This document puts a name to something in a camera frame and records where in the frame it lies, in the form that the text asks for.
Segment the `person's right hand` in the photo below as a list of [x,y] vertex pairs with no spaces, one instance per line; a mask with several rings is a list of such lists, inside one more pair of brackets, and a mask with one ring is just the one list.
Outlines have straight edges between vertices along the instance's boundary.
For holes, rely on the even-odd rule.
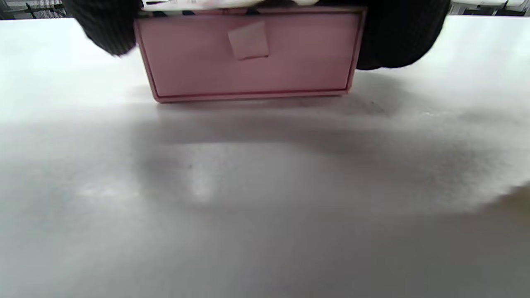
[[[65,0],[63,4],[87,38],[110,55],[123,56],[136,46],[139,0]],[[421,59],[437,40],[452,2],[319,0],[316,5],[368,9],[357,69],[374,70],[405,67]]]

